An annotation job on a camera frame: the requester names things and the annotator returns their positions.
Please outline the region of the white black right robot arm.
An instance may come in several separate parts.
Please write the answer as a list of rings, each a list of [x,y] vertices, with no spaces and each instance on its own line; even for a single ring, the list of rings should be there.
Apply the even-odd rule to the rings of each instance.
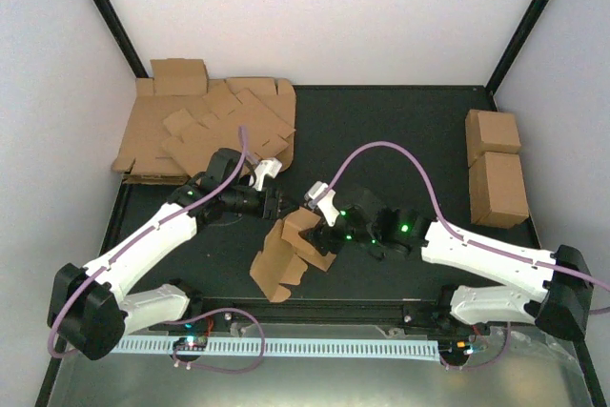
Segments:
[[[563,340],[585,337],[593,284],[574,247],[548,251],[511,245],[412,209],[392,209],[362,188],[339,195],[316,182],[304,199],[320,219],[300,236],[321,252],[337,254],[358,244],[377,260],[418,254],[426,263],[490,280],[487,287],[446,288],[433,310],[435,325],[445,334],[464,325],[514,322]]]

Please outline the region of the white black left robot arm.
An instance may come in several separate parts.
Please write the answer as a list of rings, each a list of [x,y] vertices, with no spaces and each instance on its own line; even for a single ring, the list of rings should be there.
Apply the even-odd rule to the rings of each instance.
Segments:
[[[111,352],[122,337],[162,323],[197,328],[205,308],[200,293],[172,280],[143,293],[133,287],[164,257],[224,214],[278,220],[296,205],[273,184],[282,168],[275,158],[250,162],[220,149],[207,169],[176,188],[142,227],[83,267],[66,264],[55,275],[48,314],[48,349],[57,338],[90,360]]]

